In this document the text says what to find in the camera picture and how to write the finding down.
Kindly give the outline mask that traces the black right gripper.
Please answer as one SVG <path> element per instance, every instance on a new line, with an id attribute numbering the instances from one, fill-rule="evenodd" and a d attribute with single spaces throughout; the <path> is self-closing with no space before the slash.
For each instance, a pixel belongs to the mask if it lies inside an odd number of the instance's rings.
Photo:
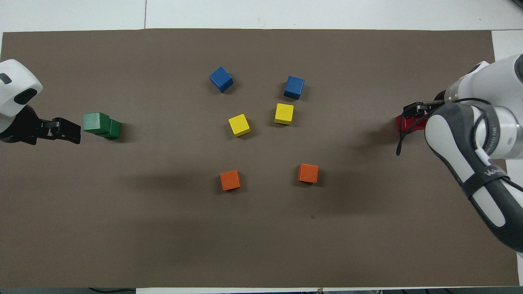
<path id="1" fill-rule="evenodd" d="M 431 111 L 443 106 L 446 99 L 446 91 L 438 93 L 432 101 L 418 102 L 403 107 L 403 115 L 408 116 L 409 120 L 418 120 L 429 114 Z"/>

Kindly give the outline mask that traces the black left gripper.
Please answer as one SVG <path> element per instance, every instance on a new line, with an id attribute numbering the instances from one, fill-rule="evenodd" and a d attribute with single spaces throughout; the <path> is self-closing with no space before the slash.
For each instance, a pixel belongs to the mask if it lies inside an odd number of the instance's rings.
<path id="1" fill-rule="evenodd" d="M 38 139 L 45 140 L 62 140 L 68 141 L 75 145 L 81 142 L 81 127 L 64 118 L 54 118 L 54 126 L 46 127 L 49 120 L 43 120 L 38 117 L 34 109 L 26 105 L 15 116 L 11 125 L 1 132 L 0 139 L 2 142 L 15 143 L 25 142 L 29 145 L 36 145 Z"/>

